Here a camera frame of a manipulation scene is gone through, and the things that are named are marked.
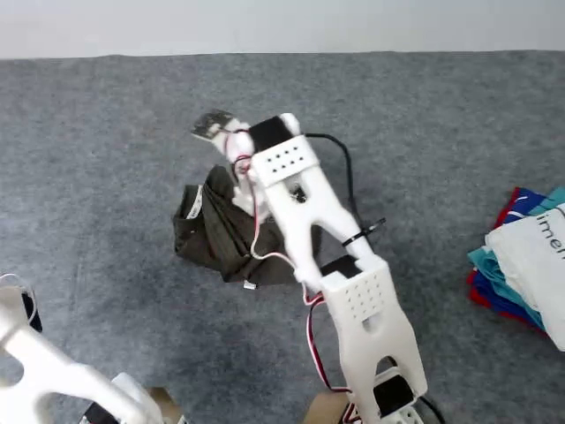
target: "carpet floor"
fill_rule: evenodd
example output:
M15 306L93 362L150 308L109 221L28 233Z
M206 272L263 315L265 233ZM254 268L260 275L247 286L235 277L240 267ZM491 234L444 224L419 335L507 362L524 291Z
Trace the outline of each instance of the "carpet floor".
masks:
M360 213L388 219L372 239L448 422L565 422L563 354L465 283L514 186L565 185L561 52L0 62L0 272L35 288L55 345L168 387L193 424L300 422L322 390L297 284L247 291L174 255L184 184L222 163L190 135L212 107L250 123L290 111L350 146ZM345 201L340 151L312 143ZM340 252L329 240L322 256ZM315 319L340 382L332 323ZM56 422L86 404L56 397Z

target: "stack of folded shirts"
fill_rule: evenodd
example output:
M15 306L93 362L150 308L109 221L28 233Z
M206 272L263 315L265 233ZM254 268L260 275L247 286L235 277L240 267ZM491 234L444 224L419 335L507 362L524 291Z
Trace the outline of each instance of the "stack of folded shirts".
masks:
M471 299L546 332L565 351L565 187L517 187L485 245L469 253Z

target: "white robotic arm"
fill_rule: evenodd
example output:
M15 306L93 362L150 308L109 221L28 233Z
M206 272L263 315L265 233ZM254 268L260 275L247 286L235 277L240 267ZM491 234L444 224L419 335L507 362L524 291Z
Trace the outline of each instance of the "white robotic arm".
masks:
M421 422L411 405L426 393L426 377L388 265L374 254L335 196L296 118L283 114L250 127L216 110L199 120L193 133L212 141L231 163L237 165L242 158L250 162L234 166L239 184L234 203L252 215L254 195L263 206L260 220L270 211L284 236L296 279L321 292L337 329L348 396L362 422ZM305 201L292 195L297 186ZM342 242L349 254L325 276L313 258L313 224ZM385 358L395 365L377 374Z
M51 424L50 394L89 399L124 424L163 424L153 399L128 375L113 382L72 361L0 302L0 355L24 368L19 382L0 382L0 424Z
M193 133L228 157L237 180L234 203L259 223L273 215L296 279L328 304L350 405L359 420L421 424L411 406L426 392L426 377L388 265L335 196L298 121L284 114L249 126L215 111ZM305 200L294 195L297 187ZM342 242L348 253L326 275L313 258L313 224ZM15 384L0 382L0 424L50 424L45 405L51 393L90 399L123 424L162 424L159 407L135 381L120 375L111 382L73 362L0 302L3 351L19 360L25 372ZM394 366L378 374L385 358L392 358Z

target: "white wall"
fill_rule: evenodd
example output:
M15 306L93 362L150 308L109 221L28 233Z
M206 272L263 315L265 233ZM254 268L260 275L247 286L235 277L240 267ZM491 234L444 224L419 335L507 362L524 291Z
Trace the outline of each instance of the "white wall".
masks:
M565 49L563 0L0 0L0 57Z

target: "dark green cloth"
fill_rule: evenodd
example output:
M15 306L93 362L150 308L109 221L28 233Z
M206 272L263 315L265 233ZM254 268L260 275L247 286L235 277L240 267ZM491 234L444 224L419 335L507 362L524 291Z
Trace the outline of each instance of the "dark green cloth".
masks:
M187 185L173 216L178 256L220 271L226 282L248 280L259 285L296 281L292 268L279 258L257 261L250 255L253 218L233 204L233 182L224 167L216 165L209 172L202 188L200 212L193 219L186 219L198 191L198 185ZM319 229L313 231L313 243L317 252ZM260 227L255 251L284 252L283 235L271 217Z

